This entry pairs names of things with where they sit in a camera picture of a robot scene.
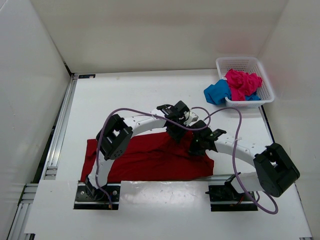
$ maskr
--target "white table surface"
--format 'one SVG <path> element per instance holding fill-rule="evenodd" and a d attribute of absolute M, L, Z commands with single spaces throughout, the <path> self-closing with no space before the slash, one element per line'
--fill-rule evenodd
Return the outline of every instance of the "white table surface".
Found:
<path fill-rule="evenodd" d="M 188 107 L 201 106 L 213 112 L 218 107 L 206 102 L 203 91 L 218 80 L 215 69 L 105 73 L 97 74 L 95 78 L 79 79 L 56 179 L 40 181 L 25 232 L 35 234 L 36 240 L 298 240 L 311 237 L 294 185 L 276 198 L 277 215 L 261 210 L 210 212 L 209 197 L 204 194 L 208 184 L 198 181 L 166 184 L 122 182 L 119 210 L 73 209 L 87 139 L 95 138 L 111 111 L 125 107 L 148 112 L 156 106 L 174 105 L 182 100 Z M 195 112 L 200 119 L 206 116 L 201 110 Z M 269 145 L 272 141 L 259 109 L 241 112 L 243 121 L 239 137 Z M 120 115 L 126 117 L 132 113 L 123 111 Z M 234 135 L 238 120 L 236 112 L 221 111 L 212 117 L 210 127 Z M 213 151 L 207 154 L 215 161 L 214 174 L 233 173 L 231 156 Z M 254 171 L 252 166 L 240 160 L 237 166 L 239 172 Z M 187 196 L 182 197 L 181 193 L 187 193 Z M 265 196 L 260 203 L 273 209 Z"/>

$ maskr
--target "pink cloth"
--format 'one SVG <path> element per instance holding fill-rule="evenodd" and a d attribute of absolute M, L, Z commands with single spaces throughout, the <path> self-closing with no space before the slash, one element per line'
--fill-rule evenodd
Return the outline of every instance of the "pink cloth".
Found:
<path fill-rule="evenodd" d="M 262 78 L 255 73 L 230 69 L 225 77 L 231 90 L 232 101 L 245 101 L 245 96 L 252 95 L 262 86 Z"/>

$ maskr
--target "laundry basket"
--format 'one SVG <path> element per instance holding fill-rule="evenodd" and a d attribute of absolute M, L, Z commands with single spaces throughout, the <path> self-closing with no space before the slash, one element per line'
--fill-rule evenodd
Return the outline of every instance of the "laundry basket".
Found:
<path fill-rule="evenodd" d="M 216 68 L 219 73 L 219 78 L 225 77 L 230 69 L 236 71 L 243 71 L 249 74 L 256 73 L 262 78 L 262 86 L 256 91 L 256 94 L 261 100 L 259 101 L 231 101 L 229 98 L 225 98 L 225 103 L 228 107 L 235 108 L 257 108 L 262 104 L 271 103 L 275 99 L 275 95 L 270 86 L 269 79 L 265 73 L 259 60 L 250 56 L 231 56 L 231 57 L 219 57 L 215 61 Z"/>

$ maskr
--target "curved robot arm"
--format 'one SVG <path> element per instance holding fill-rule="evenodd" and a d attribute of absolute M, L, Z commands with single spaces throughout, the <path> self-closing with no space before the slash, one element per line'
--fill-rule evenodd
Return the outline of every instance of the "curved robot arm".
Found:
<path fill-rule="evenodd" d="M 167 133 L 179 141 L 186 130 L 156 116 L 165 117 L 183 126 L 189 126 L 198 120 L 198 116 L 193 113 L 182 101 L 175 106 L 162 105 L 149 112 L 153 116 L 137 115 L 122 118 L 118 114 L 111 117 L 104 130 L 99 158 L 98 183 L 104 187 L 107 185 L 109 171 L 115 159 L 125 153 L 131 138 L 137 134 L 166 127 Z M 199 120 L 191 128 L 199 129 L 206 124 Z M 206 150 L 217 153 L 232 155 L 235 138 L 228 135 L 226 131 L 216 129 L 212 131 L 209 127 L 203 130 L 193 131 L 189 153 L 191 155 L 204 155 Z M 256 172 L 241 173 L 240 179 L 248 191 L 265 191 L 274 197 L 281 194 L 294 183 L 300 173 L 293 164 L 281 145 L 273 143 L 270 146 L 259 146 L 255 143 L 240 140 L 237 143 L 235 152 L 236 158 L 245 161 L 255 167 Z M 91 173 L 87 176 L 85 185 L 93 199 L 99 193 L 96 185 L 96 164 L 93 165 Z M 232 191 L 238 194 L 243 193 L 237 179 L 233 175 L 226 182 Z"/>

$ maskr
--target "clothing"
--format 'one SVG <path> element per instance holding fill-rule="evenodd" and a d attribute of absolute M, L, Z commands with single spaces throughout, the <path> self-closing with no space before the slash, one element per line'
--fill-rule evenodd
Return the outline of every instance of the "clothing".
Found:
<path fill-rule="evenodd" d="M 205 100 L 214 105 L 225 103 L 225 97 L 231 98 L 231 91 L 226 80 L 220 79 L 215 85 L 210 85 L 204 91 Z"/>
<path fill-rule="evenodd" d="M 262 86 L 262 78 L 255 73 L 230 69 L 225 77 L 231 90 L 232 101 L 245 101 L 246 96 L 251 96 Z"/>
<path fill-rule="evenodd" d="M 254 93 L 252 93 L 252 95 L 250 95 L 250 96 L 245 96 L 245 100 L 246 100 L 246 101 L 260 101 L 261 98 L 258 97 L 257 92 L 255 91 Z"/>
<path fill-rule="evenodd" d="M 125 154 L 116 159 L 108 183 L 121 181 L 193 180 L 213 174 L 214 161 L 207 155 L 188 154 L 193 134 L 187 132 L 175 142 L 166 132 L 135 136 Z M 87 140 L 81 182 L 91 172 L 96 160 L 97 141 Z"/>

